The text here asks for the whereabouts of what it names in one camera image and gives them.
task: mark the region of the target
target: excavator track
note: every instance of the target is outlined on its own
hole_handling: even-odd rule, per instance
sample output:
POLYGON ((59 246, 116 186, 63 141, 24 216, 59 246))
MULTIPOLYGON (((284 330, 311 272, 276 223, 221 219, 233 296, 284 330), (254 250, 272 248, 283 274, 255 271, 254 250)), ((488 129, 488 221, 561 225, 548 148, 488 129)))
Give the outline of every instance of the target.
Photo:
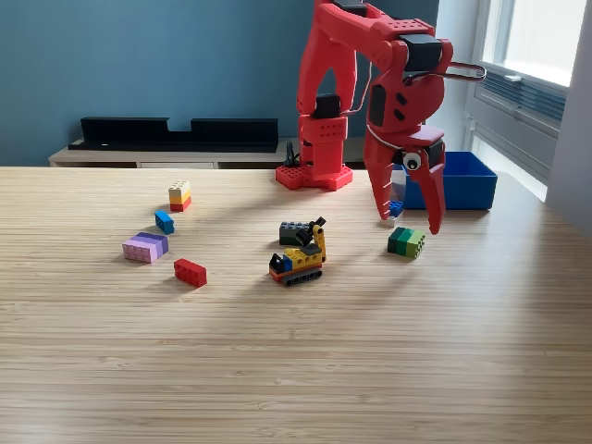
POLYGON ((286 287, 293 287, 311 280, 319 279, 321 276, 323 276, 323 271, 320 268, 309 268, 308 270, 301 271, 300 273, 284 276, 281 279, 281 282, 286 287))

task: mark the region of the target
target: red robot base plate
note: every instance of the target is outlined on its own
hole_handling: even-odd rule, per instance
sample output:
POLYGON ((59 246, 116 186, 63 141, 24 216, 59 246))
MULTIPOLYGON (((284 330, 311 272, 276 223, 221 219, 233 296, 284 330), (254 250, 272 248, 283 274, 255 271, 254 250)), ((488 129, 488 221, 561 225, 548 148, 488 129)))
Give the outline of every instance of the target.
POLYGON ((347 166, 343 166, 338 175, 320 180, 313 180, 306 168, 307 166, 280 166, 276 169, 276 180, 289 190, 323 188, 329 191, 337 191, 353 180, 353 172, 347 166))

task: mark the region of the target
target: red lego brick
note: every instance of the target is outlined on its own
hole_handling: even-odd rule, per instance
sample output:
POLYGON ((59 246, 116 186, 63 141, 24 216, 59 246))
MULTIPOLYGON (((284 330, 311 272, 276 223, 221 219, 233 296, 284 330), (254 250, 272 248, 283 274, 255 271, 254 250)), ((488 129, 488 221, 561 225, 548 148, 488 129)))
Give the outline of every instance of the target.
POLYGON ((183 212, 187 209, 187 207, 190 205, 190 203, 191 203, 191 196, 189 198, 187 198, 187 200, 185 201, 185 203, 183 205, 176 205, 176 204, 172 203, 170 205, 170 211, 175 211, 177 213, 183 212))
POLYGON ((187 259, 179 259, 175 262, 175 276, 177 279, 187 282, 198 289, 207 284, 205 268, 187 259))

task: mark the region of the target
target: green lego brick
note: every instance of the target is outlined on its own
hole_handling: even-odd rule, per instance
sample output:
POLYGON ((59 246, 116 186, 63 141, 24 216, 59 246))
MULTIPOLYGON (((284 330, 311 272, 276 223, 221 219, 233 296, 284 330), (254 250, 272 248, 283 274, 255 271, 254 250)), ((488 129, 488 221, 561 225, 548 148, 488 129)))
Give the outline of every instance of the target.
POLYGON ((395 229, 392 234, 390 235, 390 237, 388 238, 389 241, 396 241, 401 234, 403 234, 405 232, 405 228, 403 227, 397 227, 397 229, 395 229))
POLYGON ((416 230, 407 242, 407 257, 416 258, 424 248, 426 234, 423 231, 416 230))
POLYGON ((406 229, 403 234, 397 239, 397 254, 401 256, 407 255, 407 241, 412 237, 414 230, 406 229))
POLYGON ((387 251, 389 253, 397 254, 397 239, 405 232, 405 228, 398 227, 393 231, 393 233, 388 238, 388 248, 387 251))

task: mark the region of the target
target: dark green lego brick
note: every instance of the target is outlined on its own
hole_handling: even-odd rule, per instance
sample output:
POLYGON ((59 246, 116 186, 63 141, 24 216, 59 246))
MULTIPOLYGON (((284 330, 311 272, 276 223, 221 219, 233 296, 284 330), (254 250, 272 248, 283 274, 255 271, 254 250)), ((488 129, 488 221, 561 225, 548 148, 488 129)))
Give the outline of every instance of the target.
POLYGON ((310 241, 302 241, 297 236, 297 233, 301 229, 308 230, 308 224, 303 222, 282 222, 279 226, 279 244, 290 247, 304 247, 308 245, 310 241))
POLYGON ((405 228, 403 227, 397 227, 397 229, 395 229, 392 234, 390 235, 390 237, 388 238, 389 241, 396 241, 401 234, 403 234, 405 232, 405 228))
POLYGON ((407 255, 407 241, 412 237, 413 230, 406 229, 403 234, 397 239, 397 254, 401 256, 407 255))

